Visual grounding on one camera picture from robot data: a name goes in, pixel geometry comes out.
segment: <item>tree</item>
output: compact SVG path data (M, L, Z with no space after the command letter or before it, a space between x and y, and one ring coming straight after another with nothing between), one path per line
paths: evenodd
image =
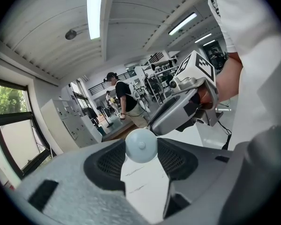
M24 92L0 86L0 114L28 112Z

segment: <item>black t-shirt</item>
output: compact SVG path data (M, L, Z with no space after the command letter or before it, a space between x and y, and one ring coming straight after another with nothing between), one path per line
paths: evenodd
M118 99L122 96L126 96L126 112L131 111L137 104L137 101L133 97L127 95L131 94L129 85L124 82L118 82L116 85L116 94Z

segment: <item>white wooden ceiling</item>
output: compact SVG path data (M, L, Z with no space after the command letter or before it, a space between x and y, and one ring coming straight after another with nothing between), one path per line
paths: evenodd
M126 63L134 54L182 50L207 32L220 32L207 0L103 0L101 37L90 40L86 4L87 0L18 0L2 21L0 42L29 66L65 82L104 64L118 65L113 61ZM197 17L170 36L168 32L192 12ZM70 29L77 36L66 40Z

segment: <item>wooden floor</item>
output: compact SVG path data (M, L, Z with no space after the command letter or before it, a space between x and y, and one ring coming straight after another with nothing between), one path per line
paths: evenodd
M126 129L124 132L120 133L118 136L114 137L113 139L120 139L120 138L125 139L128 136L128 134L135 129L137 129L137 126L133 124L130 128Z

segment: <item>khaki shorts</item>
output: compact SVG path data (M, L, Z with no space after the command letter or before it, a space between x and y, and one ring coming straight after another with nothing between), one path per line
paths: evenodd
M126 112L126 114L129 116L133 116L130 118L138 128L144 128L148 126L147 121L143 118L145 111L142 109L139 103L137 103L137 105L131 111Z

